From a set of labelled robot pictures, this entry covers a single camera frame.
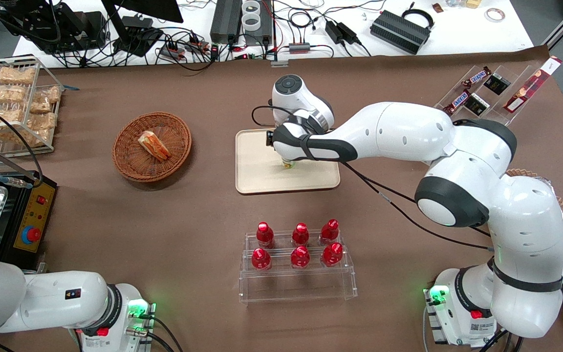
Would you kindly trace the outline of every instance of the green light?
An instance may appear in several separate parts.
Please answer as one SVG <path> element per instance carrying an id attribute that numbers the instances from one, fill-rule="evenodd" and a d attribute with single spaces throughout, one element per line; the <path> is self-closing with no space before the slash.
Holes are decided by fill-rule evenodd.
<path id="1" fill-rule="evenodd" d="M 437 304 L 444 303 L 444 301 L 446 301 L 444 296 L 448 293 L 449 288 L 445 285 L 436 285 L 429 290 L 429 296 L 431 296 L 433 302 Z"/>
<path id="2" fill-rule="evenodd" d="M 145 299 L 134 299 L 128 303 L 128 312 L 132 316 L 140 316 L 141 314 L 147 313 L 147 308 L 149 304 Z"/>

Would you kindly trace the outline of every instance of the tape roll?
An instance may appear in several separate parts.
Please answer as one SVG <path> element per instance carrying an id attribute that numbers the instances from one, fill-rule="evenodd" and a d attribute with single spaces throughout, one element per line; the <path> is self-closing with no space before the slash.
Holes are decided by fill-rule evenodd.
<path id="1" fill-rule="evenodd" d="M 256 0 L 247 0 L 243 2 L 243 14 L 255 13 L 260 14 L 260 3 Z"/>
<path id="2" fill-rule="evenodd" d="M 245 31 L 257 31 L 260 28 L 260 16 L 255 13 L 243 14 L 242 18 L 243 29 Z"/>
<path id="3" fill-rule="evenodd" d="M 485 14 L 483 15 L 490 22 L 501 22 L 505 19 L 505 12 L 495 7 L 487 9 L 487 11 L 485 11 Z"/>

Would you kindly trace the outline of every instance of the snickers bar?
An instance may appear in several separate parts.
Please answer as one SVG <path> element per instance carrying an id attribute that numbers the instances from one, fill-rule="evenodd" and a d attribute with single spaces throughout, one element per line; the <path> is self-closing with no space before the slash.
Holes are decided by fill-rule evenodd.
<path id="1" fill-rule="evenodd" d="M 462 92 L 462 94 L 460 94 L 460 96 L 458 96 L 455 100 L 453 100 L 453 103 L 447 105 L 442 110 L 445 113 L 447 113 L 448 116 L 451 116 L 455 112 L 455 110 L 457 110 L 457 108 L 460 107 L 460 105 L 462 105 L 463 103 L 465 103 L 466 100 L 468 100 L 468 98 L 470 97 L 471 97 L 471 92 L 465 89 Z"/>
<path id="2" fill-rule="evenodd" d="M 462 85 L 467 88 L 473 87 L 475 83 L 481 81 L 485 76 L 488 76 L 489 74 L 492 74 L 492 71 L 487 66 L 484 66 L 481 72 L 467 80 L 463 80 Z"/>

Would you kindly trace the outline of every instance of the red bottle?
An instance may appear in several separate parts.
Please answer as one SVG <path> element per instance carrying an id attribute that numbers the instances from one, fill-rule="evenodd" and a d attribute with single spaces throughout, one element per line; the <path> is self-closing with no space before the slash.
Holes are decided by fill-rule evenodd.
<path id="1" fill-rule="evenodd" d="M 297 228 L 292 232 L 292 244 L 295 247 L 307 245 L 309 238 L 308 227 L 303 222 L 298 223 Z"/>
<path id="2" fill-rule="evenodd" d="M 310 252 L 308 252 L 308 249 L 305 246 L 300 245 L 292 251 L 292 254 L 290 254 L 290 262 L 292 263 L 293 268 L 303 269 L 308 266 L 308 263 L 310 262 Z"/>
<path id="3" fill-rule="evenodd" d="M 336 242 L 339 233 L 338 221 L 336 219 L 329 220 L 321 229 L 319 245 L 328 245 Z"/>
<path id="4" fill-rule="evenodd" d="M 325 249 L 323 250 L 323 254 L 321 255 L 321 262 L 326 267 L 331 267 L 342 260 L 342 255 L 342 245 L 338 242 L 334 242 L 325 247 Z"/>
<path id="5" fill-rule="evenodd" d="M 271 255 L 262 248 L 253 250 L 251 264 L 256 270 L 268 270 L 271 268 Z"/>
<path id="6" fill-rule="evenodd" d="M 273 249 L 275 247 L 275 239 L 273 239 L 273 229 L 265 223 L 260 222 L 258 230 L 255 232 L 255 237 L 258 239 L 260 247 L 266 249 Z"/>

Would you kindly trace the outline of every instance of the brown table covering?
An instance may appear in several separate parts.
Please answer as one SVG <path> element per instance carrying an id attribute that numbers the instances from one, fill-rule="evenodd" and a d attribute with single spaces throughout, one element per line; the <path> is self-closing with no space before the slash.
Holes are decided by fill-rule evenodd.
<path id="1" fill-rule="evenodd" d="M 519 72 L 548 55 L 536 47 L 518 53 L 300 60 L 286 68 L 245 60 L 215 63 L 199 74 L 176 65 L 56 70 L 61 82 L 81 90 L 65 92 L 56 150 L 40 156 L 44 174 L 60 186 L 44 241 L 49 269 L 95 271 L 110 283 L 136 286 L 158 303 L 158 317 L 186 352 L 419 352 L 422 288 L 444 269 L 484 263 L 491 254 L 422 232 L 344 168 L 337 189 L 242 196 L 234 185 L 235 134 L 255 128 L 252 108 L 266 103 L 283 74 L 299 74 L 326 98 L 338 126 L 371 103 L 433 106 L 472 65 L 503 64 Z M 194 147 L 183 169 L 166 182 L 135 184 L 114 168 L 112 143 L 130 120 L 150 111 L 183 118 Z M 258 117 L 272 122 L 266 110 Z M 510 128 L 518 138 L 511 167 L 549 178 L 563 198 L 563 95 L 553 79 Z M 352 164 L 410 196 L 427 169 L 387 158 Z M 392 199 L 440 234 L 490 243 L 471 229 L 435 225 L 415 205 Z M 245 232 L 262 220 L 284 230 L 298 222 L 320 227 L 330 218 L 345 232 L 357 298 L 248 307 L 238 302 Z M 433 352 L 468 350 L 434 345 L 430 332 L 427 337 Z M 0 334 L 0 342 L 17 352 L 77 350 L 61 328 Z M 154 344 L 154 350 L 162 349 Z M 525 340 L 522 351 L 563 352 L 563 310 L 550 332 Z"/>

